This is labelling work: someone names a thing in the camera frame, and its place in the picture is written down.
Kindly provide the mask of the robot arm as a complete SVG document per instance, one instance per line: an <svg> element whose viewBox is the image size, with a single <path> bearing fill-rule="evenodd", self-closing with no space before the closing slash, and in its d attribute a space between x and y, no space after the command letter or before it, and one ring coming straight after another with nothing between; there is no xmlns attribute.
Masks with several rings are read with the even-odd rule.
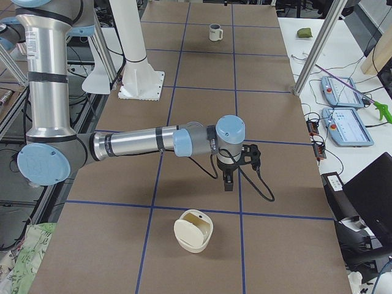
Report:
<svg viewBox="0 0 392 294"><path fill-rule="evenodd" d="M107 158L173 152L191 158L208 154L223 172L225 190L232 189L233 172L244 163L245 124L226 115L215 125L199 122L128 132L95 132L99 108L95 94L78 100L71 114L67 39L97 32L92 1L15 1L16 21L24 29L27 49L25 144L17 154L18 171L31 183L52 186L82 167Z"/></svg>

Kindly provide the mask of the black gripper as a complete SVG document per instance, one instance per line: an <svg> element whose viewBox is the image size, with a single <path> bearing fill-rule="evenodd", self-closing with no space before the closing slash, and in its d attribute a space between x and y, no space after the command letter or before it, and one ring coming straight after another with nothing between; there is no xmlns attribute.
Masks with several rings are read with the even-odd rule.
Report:
<svg viewBox="0 0 392 294"><path fill-rule="evenodd" d="M233 190L233 172L238 168L237 164L226 164L217 159L217 166L222 171L224 191Z"/></svg>

